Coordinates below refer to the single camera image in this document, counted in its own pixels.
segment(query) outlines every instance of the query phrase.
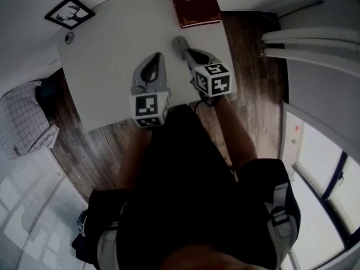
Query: checkered fabric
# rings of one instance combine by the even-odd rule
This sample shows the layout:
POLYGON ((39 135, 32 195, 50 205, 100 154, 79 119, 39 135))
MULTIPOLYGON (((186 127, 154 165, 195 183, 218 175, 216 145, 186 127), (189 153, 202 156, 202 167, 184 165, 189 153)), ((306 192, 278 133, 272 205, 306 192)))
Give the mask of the checkered fabric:
POLYGON ((50 125, 36 101, 40 81, 23 84, 0 100, 0 144, 9 159, 53 148, 58 127, 50 125))

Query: book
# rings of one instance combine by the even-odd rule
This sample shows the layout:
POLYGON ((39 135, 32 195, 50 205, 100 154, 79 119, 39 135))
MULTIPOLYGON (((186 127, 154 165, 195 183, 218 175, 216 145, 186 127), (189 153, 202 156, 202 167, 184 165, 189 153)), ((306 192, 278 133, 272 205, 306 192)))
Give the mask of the book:
POLYGON ((173 0, 181 28, 219 23, 220 8, 217 0, 173 0))

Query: wooden floor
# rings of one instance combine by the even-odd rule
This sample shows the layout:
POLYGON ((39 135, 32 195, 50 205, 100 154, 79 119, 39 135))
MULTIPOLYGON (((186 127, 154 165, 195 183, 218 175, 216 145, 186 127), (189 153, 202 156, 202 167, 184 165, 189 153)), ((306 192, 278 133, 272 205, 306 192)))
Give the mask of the wooden floor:
MULTIPOLYGON (((232 105, 256 144, 260 158, 278 158, 284 99, 280 59, 262 56, 261 34, 278 30, 269 17, 256 12, 224 12, 223 22, 235 68, 237 94, 232 105)), ((92 190, 115 187, 119 165, 129 144, 131 120, 85 132, 62 70, 55 124, 60 128, 54 149, 57 161, 79 192, 88 200, 92 190)), ((200 104, 197 111, 211 139, 230 165, 222 132, 213 109, 200 104)))

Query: deer head picture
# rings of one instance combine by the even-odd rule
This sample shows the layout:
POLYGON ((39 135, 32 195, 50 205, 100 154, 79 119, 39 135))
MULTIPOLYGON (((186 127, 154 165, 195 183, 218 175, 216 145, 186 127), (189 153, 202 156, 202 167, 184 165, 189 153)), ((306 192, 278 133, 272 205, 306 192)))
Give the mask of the deer head picture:
POLYGON ((73 29, 82 22, 94 16, 95 13, 78 0, 64 0, 45 19, 68 29, 73 29))

